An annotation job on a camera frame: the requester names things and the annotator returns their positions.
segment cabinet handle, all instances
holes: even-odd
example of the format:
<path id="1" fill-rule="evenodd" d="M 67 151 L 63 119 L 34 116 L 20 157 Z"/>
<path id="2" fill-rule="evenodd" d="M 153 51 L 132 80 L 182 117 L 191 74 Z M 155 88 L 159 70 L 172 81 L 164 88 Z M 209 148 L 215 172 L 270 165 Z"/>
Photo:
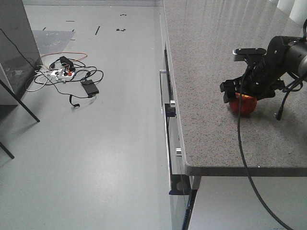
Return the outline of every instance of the cabinet handle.
<path id="1" fill-rule="evenodd" d="M 161 91 L 161 107 L 163 106 L 163 96 L 162 96 L 162 74 L 167 73 L 167 70 L 159 70 L 160 73 L 160 91 Z"/>
<path id="2" fill-rule="evenodd" d="M 172 162 L 170 156 L 170 148 L 169 148 L 169 136 L 168 136 L 168 128 L 167 128 L 167 120 L 166 120 L 166 110 L 165 104 L 162 103 L 162 111 L 163 111 L 163 118 L 164 118 L 164 127 L 165 127 L 165 139 L 166 139 L 166 155 L 167 155 L 167 164 L 168 164 L 168 182 L 169 182 L 169 190 L 172 190 Z"/>

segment granite countertop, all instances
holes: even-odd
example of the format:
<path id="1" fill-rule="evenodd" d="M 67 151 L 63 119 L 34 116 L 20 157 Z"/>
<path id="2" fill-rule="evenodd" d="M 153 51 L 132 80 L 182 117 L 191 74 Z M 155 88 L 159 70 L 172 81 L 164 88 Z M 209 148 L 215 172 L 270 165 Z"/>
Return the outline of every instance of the granite countertop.
<path id="1" fill-rule="evenodd" d="M 264 0 L 164 0 L 164 8 L 185 174 L 245 175 L 237 117 L 219 89 L 245 71 L 232 50 L 266 49 L 276 35 L 301 36 L 301 26 Z M 241 120 L 247 164 L 254 176 L 307 176 L 307 87 L 289 95 L 281 121 L 273 115 L 284 93 L 276 94 Z"/>

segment extension cord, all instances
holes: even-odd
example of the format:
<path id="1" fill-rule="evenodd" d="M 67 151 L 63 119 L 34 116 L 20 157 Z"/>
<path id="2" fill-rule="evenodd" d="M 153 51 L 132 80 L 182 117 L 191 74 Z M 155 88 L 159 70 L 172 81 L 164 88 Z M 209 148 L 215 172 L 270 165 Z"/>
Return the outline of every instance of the extension cord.
<path id="1" fill-rule="evenodd" d="M 50 75 L 59 80 L 72 80 L 75 73 L 71 72 L 71 76 L 68 76 L 68 71 L 64 71 L 63 69 L 58 69 L 53 71 Z"/>

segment red apple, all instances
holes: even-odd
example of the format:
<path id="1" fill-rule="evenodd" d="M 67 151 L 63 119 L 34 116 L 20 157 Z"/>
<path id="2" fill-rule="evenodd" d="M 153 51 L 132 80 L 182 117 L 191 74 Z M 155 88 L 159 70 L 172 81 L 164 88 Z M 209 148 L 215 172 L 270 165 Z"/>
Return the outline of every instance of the red apple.
<path id="1" fill-rule="evenodd" d="M 236 98 L 229 102 L 231 111 L 236 115 L 239 113 L 239 98 L 240 94 L 236 92 Z M 255 110 L 256 106 L 257 106 L 257 98 L 247 95 L 242 95 L 241 115 L 243 116 L 250 115 Z"/>

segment black table leg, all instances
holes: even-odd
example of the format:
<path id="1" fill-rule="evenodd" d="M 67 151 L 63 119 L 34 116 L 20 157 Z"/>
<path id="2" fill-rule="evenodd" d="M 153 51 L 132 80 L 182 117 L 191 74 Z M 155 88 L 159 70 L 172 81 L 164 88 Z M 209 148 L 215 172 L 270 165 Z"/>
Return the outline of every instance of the black table leg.
<path id="1" fill-rule="evenodd" d="M 16 101 L 18 101 L 19 104 L 22 105 L 22 107 L 37 121 L 40 122 L 40 120 L 34 115 L 34 113 L 29 110 L 29 108 L 10 90 L 9 87 L 7 87 L 6 84 L 0 79 L 0 84 L 5 88 L 7 92 L 9 92 L 10 95 L 12 95 L 13 98 L 15 98 Z"/>
<path id="2" fill-rule="evenodd" d="M 9 155 L 10 158 L 14 159 L 15 157 L 11 152 L 0 142 L 0 147 Z"/>

